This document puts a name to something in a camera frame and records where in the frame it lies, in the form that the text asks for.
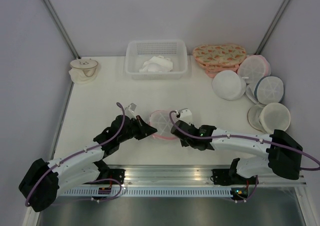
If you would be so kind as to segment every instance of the white table surface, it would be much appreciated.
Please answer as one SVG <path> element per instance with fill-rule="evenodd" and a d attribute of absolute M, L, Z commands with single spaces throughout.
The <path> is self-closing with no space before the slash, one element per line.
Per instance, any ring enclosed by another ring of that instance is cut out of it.
<path fill-rule="evenodd" d="M 137 105 L 136 113 L 148 122 L 155 110 L 189 108 L 196 127 L 202 124 L 261 134 L 250 126 L 247 113 L 253 103 L 244 95 L 227 101 L 217 97 L 193 57 L 189 72 L 179 80 L 132 80 L 124 73 L 125 57 L 90 57 L 99 62 L 97 78 L 88 84 L 75 84 L 72 90 L 54 157 L 66 157 L 83 149 L 121 114 L 116 106 Z M 179 140 L 165 142 L 148 137 L 131 139 L 104 161 L 110 165 L 229 165 L 234 158 L 251 155 L 232 151 L 198 151 L 182 147 Z"/>

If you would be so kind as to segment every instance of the mesh laundry bag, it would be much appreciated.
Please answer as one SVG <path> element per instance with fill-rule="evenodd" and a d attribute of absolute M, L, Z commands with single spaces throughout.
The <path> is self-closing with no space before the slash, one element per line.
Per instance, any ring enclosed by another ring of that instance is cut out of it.
<path fill-rule="evenodd" d="M 271 75 L 271 68 L 269 62 L 262 55 L 252 55 L 242 62 L 237 72 L 241 77 L 248 77 L 244 80 L 247 84 L 251 84 Z"/>
<path fill-rule="evenodd" d="M 291 121 L 290 112 L 280 103 L 271 103 L 263 108 L 259 121 L 268 134 L 273 134 L 274 130 L 286 131 Z"/>
<path fill-rule="evenodd" d="M 254 105 L 250 108 L 248 112 L 248 121 L 249 124 L 254 127 L 256 130 L 260 130 L 262 132 L 265 132 L 264 128 L 262 127 L 262 124 L 259 121 L 259 116 L 264 109 L 264 105 Z"/>
<path fill-rule="evenodd" d="M 254 104 L 258 104 L 258 100 L 255 98 L 251 88 L 250 88 L 250 85 L 247 85 L 246 86 L 246 89 L 245 89 L 245 94 L 247 95 L 247 97 L 254 103 Z"/>
<path fill-rule="evenodd" d="M 175 135 L 171 134 L 173 124 L 169 118 L 169 112 L 170 111 L 166 110 L 157 110 L 151 113 L 149 125 L 158 130 L 158 132 L 152 135 L 155 139 L 174 140 L 177 138 Z"/>
<path fill-rule="evenodd" d="M 237 100 L 246 91 L 246 82 L 231 70 L 219 72 L 212 81 L 215 94 L 226 100 Z"/>
<path fill-rule="evenodd" d="M 256 84 L 249 84 L 255 99 L 261 104 L 279 103 L 285 95 L 282 80 L 275 76 L 266 76 Z"/>

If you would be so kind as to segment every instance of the white plastic basket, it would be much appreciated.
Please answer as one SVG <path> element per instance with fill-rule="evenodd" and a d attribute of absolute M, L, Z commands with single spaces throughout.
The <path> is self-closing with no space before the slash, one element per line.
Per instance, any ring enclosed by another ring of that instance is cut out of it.
<path fill-rule="evenodd" d="M 132 41 L 126 49 L 125 72 L 135 80 L 179 79 L 188 70 L 187 48 L 182 40 Z M 144 72 L 139 69 L 153 56 L 163 55 L 173 62 L 170 72 Z"/>

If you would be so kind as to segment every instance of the black bracket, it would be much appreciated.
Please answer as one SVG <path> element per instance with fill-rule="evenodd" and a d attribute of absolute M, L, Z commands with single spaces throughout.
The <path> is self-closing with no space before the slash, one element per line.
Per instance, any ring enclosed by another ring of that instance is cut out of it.
<path fill-rule="evenodd" d="M 125 170 L 124 169 L 109 169 L 108 173 L 103 177 L 99 178 L 100 180 L 102 179 L 114 179 L 118 180 L 120 184 L 123 184 L 125 181 Z M 109 181 L 101 181 L 97 183 L 88 183 L 90 185 L 107 185 L 109 184 Z"/>
<path fill-rule="evenodd" d="M 243 178 L 241 176 L 231 177 L 229 175 L 230 169 L 213 169 L 211 180 L 215 185 L 229 186 L 229 185 L 249 185 L 256 184 L 256 178 L 251 177 L 249 179 Z"/>

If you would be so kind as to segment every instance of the metal frame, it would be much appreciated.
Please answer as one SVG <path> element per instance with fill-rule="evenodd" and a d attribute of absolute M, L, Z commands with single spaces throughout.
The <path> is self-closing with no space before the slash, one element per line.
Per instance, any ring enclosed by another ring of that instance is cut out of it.
<path fill-rule="evenodd" d="M 319 215 L 316 212 L 312 197 L 307 188 L 295 187 L 295 193 L 300 205 L 306 226 L 319 226 Z"/>
<path fill-rule="evenodd" d="M 255 55 L 260 55 L 262 53 L 264 47 L 266 46 L 267 42 L 269 41 L 272 33 L 274 32 L 277 24 L 279 23 L 280 19 L 282 18 L 283 13 L 286 10 L 286 8 L 290 2 L 291 2 L 291 0 L 283 0 L 283 2 L 281 3 L 281 5 L 280 5 L 278 11 L 276 12 L 268 30 L 266 31 L 260 45 L 258 46 L 258 49 L 256 50 Z"/>
<path fill-rule="evenodd" d="M 75 59 L 80 59 L 79 54 L 77 53 L 77 50 L 74 46 L 74 44 L 72 43 L 64 25 L 62 24 L 58 14 L 56 13 L 56 10 L 54 8 L 54 6 L 52 5 L 50 0 L 42 0 L 42 2 L 44 3 L 46 9 L 48 10 L 50 16 L 52 17 L 58 31 L 60 32 L 60 34 L 62 35 L 64 41 L 66 42 L 66 44 L 68 45 L 72 55 L 74 56 Z"/>
<path fill-rule="evenodd" d="M 145 165 L 125 166 L 109 165 L 113 169 L 125 169 L 124 185 L 127 187 L 213 187 L 210 180 L 212 169 L 228 169 L 229 165 L 180 166 L 180 165 Z M 259 177 L 259 187 L 305 187 L 303 175 L 297 181 L 287 180 L 276 175 Z"/>
<path fill-rule="evenodd" d="M 66 111 L 69 105 L 69 101 L 71 98 L 71 94 L 72 94 L 72 89 L 74 88 L 74 83 L 71 81 L 70 85 L 68 86 L 68 91 L 67 91 L 67 95 L 65 97 L 65 100 L 63 102 L 63 109 L 61 112 L 61 115 L 59 117 L 59 124 L 57 125 L 55 134 L 54 134 L 54 138 L 53 138 L 53 142 L 51 145 L 51 150 L 50 150 L 50 159 L 52 160 L 54 158 L 55 152 L 56 152 L 56 148 L 58 145 L 58 141 L 59 141 L 59 136 L 62 130 L 62 125 L 64 124 L 64 120 L 65 120 L 65 116 L 66 116 Z"/>

